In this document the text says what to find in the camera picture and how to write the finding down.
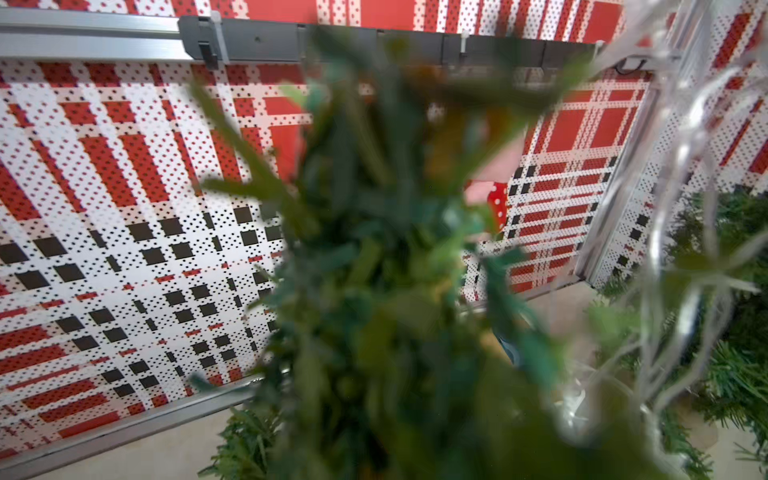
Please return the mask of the clear star string light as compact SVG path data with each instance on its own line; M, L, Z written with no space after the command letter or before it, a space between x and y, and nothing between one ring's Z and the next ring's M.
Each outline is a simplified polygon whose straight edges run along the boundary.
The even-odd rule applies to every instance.
M757 99L765 78L728 93L727 84L767 60L763 1L633 1L621 35L590 64L599 75L633 55L652 64L652 91L598 209L582 252L590 273L629 236L629 217L645 214L641 263L606 308L619 328L598 368L579 367L562 403L566 437L596 442L614 419L629 438L661 450L663 412L705 374L730 323L736 296L753 293L747 265L766 246L758 232L723 246L720 165L709 150L715 117Z

